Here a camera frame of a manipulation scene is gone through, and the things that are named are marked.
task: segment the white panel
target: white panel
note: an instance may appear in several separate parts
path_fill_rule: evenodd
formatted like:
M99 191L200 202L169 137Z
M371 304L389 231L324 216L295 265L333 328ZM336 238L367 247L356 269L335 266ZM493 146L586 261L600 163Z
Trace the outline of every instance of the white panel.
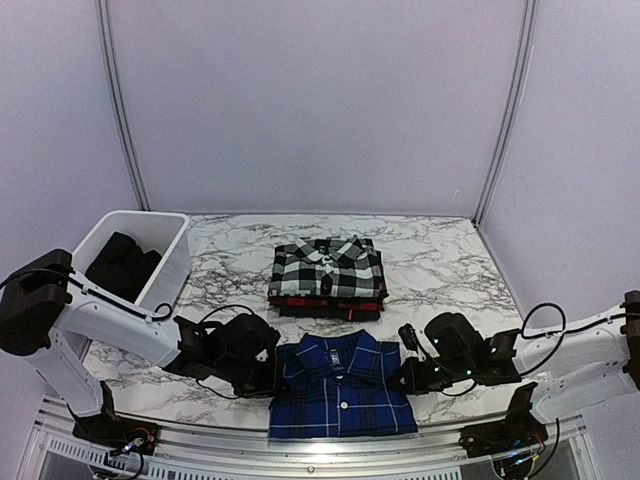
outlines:
M93 2L5 0L0 15L0 280L73 250L109 210L135 208ZM16 469L45 391L0 352L0 477Z
M541 4L483 225L523 311L552 301L579 319L640 289L639 19L631 0Z
M470 216L523 2L113 2L160 210Z

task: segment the white plastic basket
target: white plastic basket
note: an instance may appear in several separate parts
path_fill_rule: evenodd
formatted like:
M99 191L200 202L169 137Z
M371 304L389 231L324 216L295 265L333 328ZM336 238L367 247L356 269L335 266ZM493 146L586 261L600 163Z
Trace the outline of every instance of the white plastic basket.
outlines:
M175 302L191 272L187 228L189 218L180 213L116 210L93 227L73 252L72 266L86 273L113 232L132 237L144 252L156 250L162 260L134 302L155 309L159 304Z

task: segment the blue plaid shirt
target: blue plaid shirt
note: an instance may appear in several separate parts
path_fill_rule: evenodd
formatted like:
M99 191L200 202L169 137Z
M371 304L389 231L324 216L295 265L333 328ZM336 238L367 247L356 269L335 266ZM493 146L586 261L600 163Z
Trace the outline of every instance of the blue plaid shirt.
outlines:
M307 334L277 352L291 390L271 404L271 438L417 431L407 396L386 385L400 368L398 343L378 342L360 330L337 338Z

